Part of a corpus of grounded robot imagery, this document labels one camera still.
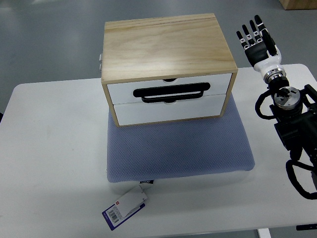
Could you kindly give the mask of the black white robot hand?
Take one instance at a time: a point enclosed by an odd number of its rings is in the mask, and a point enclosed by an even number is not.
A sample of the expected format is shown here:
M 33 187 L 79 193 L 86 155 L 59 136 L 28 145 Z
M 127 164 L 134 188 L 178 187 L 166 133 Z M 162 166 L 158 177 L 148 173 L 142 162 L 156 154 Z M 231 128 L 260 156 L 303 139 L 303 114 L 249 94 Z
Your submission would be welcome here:
M 250 20 L 251 32 L 242 25 L 243 33 L 237 31 L 237 37 L 252 68 L 261 74 L 266 84 L 273 78 L 285 76 L 281 65 L 281 53 L 259 15 Z

